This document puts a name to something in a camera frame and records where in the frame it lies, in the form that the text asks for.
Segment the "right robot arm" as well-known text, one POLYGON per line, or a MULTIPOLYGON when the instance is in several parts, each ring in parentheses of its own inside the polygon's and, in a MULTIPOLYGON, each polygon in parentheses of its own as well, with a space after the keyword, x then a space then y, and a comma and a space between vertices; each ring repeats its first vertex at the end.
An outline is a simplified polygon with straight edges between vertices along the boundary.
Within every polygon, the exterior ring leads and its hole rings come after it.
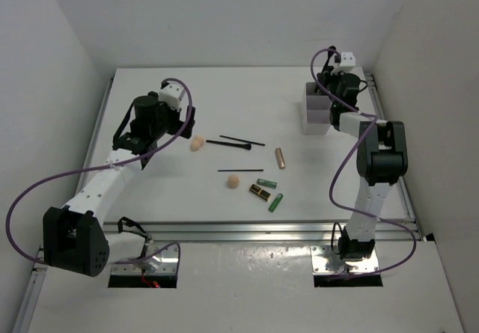
POLYGON ((352 73, 353 55, 334 46, 325 49, 327 59, 314 73, 315 91, 331 101, 330 124, 356 139, 348 158, 356 158, 359 192, 352 213, 332 250, 342 260, 368 259, 376 242, 376 225, 388 193, 407 172, 405 127, 400 121, 380 120, 358 107, 367 82, 352 73))

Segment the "black gold lipstick case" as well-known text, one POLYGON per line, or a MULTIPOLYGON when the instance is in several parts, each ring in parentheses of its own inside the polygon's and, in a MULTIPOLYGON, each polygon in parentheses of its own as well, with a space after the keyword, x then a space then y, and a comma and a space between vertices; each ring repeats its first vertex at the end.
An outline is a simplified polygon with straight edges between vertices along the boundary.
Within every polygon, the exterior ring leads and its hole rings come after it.
POLYGON ((255 185, 255 184, 252 184, 249 188, 249 191, 250 193, 252 193, 253 195, 261 198, 262 200, 264 201, 268 201, 271 194, 269 192, 267 192, 265 189, 262 189, 261 187, 259 187, 258 185, 255 185))

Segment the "green capped lip balm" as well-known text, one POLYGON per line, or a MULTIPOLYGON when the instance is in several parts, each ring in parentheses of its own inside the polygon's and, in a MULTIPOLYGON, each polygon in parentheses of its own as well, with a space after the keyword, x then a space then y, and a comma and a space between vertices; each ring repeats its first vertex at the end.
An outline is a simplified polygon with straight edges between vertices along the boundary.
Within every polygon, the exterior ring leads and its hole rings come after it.
POLYGON ((281 203, 283 197, 284 197, 283 194, 278 193, 278 194, 275 196, 275 198, 274 198, 274 200, 272 201, 272 203, 269 205, 268 211, 270 211, 271 213, 273 213, 273 212, 277 209, 278 205, 281 203))

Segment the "rose gold lipstick tube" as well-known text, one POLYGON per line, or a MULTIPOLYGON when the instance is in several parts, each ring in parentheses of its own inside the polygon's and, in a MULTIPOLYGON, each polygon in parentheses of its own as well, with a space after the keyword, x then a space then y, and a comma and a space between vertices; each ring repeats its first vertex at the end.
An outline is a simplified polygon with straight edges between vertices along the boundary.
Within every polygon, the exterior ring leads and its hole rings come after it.
POLYGON ((277 147, 275 149, 275 158, 277 160, 278 168, 280 170, 285 169, 286 165, 285 165, 285 160, 284 160, 284 154, 283 154, 282 149, 280 147, 277 147))

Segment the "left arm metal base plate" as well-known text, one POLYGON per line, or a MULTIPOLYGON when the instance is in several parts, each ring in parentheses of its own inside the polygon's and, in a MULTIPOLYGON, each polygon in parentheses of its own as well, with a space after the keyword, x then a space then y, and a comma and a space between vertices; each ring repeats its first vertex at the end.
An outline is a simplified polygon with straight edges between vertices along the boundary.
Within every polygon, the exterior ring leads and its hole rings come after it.
POLYGON ((115 264, 112 266, 113 275, 176 275, 180 267, 181 247, 177 242, 163 247, 157 244, 147 249, 147 255, 152 255, 146 261, 134 264, 115 264))

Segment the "green lip balm stick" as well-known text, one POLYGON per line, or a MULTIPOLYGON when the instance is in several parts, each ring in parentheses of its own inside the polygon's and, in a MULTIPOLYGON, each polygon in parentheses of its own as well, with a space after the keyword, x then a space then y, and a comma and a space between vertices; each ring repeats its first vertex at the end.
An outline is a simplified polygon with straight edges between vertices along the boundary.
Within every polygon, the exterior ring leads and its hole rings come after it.
POLYGON ((258 178, 257 179, 257 184, 259 186, 263 186, 263 187, 267 187, 267 188, 270 188, 270 189, 276 189, 277 188, 277 183, 274 182, 274 181, 271 181, 271 180, 265 180, 265 179, 261 179, 261 178, 258 178))

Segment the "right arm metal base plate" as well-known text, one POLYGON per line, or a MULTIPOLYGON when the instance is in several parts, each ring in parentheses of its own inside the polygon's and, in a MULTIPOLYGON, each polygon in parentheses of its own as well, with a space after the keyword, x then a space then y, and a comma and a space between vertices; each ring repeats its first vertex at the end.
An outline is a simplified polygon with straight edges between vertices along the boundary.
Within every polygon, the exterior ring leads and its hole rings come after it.
POLYGON ((342 260, 328 245, 311 245, 310 251, 314 275, 360 275, 377 273, 380 269, 376 250, 370 258, 363 260, 342 260))

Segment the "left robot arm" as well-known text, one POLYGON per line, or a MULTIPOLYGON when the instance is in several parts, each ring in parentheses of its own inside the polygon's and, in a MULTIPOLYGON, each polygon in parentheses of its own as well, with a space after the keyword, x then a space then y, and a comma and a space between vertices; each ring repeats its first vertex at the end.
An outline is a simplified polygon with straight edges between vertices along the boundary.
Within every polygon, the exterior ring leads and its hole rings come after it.
POLYGON ((195 107, 182 119, 186 89, 168 82, 159 91, 136 97, 113 135, 106 166, 63 207, 43 216, 46 265, 98 276, 107 265, 143 259, 150 235, 131 219, 120 218, 118 231, 106 234, 103 224, 128 182, 142 172, 164 135, 190 138, 195 107))

